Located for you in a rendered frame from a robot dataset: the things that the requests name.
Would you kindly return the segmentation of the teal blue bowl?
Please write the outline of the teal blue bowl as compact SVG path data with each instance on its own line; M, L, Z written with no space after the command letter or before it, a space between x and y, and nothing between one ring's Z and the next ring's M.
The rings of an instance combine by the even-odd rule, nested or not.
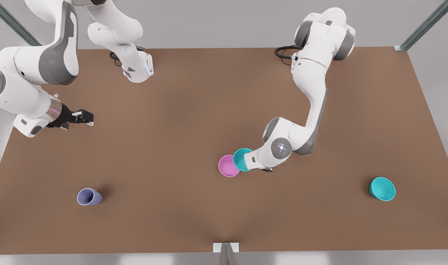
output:
M238 150L234 153L234 156L233 156L233 163L234 163L234 166L235 166L239 171L242 171L242 172L249 172L249 171L251 171L251 169L248 169L247 166L246 166L246 162L245 162L245 159L244 159L244 155L245 155L246 153L250 153L250 152L252 152L252 151L253 151L252 149L242 148L242 149L238 149Z
M369 186L370 194L382 201L390 201L395 198L396 188L392 181L385 177L377 177L373 179Z

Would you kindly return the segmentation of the pink bowl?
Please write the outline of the pink bowl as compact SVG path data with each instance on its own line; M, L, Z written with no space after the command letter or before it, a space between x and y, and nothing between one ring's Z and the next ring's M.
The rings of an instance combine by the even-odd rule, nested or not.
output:
M219 160L218 169L223 176L234 177L239 174L240 170L234 164L233 155L225 155Z

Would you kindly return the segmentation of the lavender cup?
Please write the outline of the lavender cup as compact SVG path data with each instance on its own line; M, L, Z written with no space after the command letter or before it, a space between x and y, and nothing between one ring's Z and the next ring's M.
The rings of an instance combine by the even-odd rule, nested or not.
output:
M93 188L83 188L77 194L77 202L81 206L94 206L101 203L103 196Z

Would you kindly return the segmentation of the silver frame post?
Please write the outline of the silver frame post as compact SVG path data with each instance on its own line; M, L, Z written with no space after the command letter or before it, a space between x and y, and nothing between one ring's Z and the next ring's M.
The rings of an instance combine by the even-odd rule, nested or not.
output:
M42 44L0 3L0 19L31 46Z
M218 265L238 265L236 252L239 252L239 243L213 243L213 252L220 253Z
M417 41L419 41L439 20L448 13L448 0L443 2L412 32L407 39L398 46L394 46L397 52L407 52Z

